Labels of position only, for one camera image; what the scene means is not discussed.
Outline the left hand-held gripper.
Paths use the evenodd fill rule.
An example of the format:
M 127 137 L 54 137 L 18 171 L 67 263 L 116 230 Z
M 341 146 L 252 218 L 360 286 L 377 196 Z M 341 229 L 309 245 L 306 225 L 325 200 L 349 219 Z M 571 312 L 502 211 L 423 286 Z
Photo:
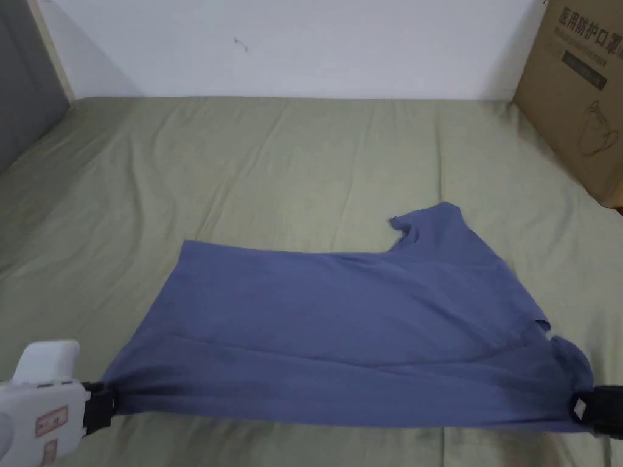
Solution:
M 1 466 L 49 466 L 111 425 L 118 391 L 75 379 L 79 354 L 73 340 L 26 347 L 1 383 Z

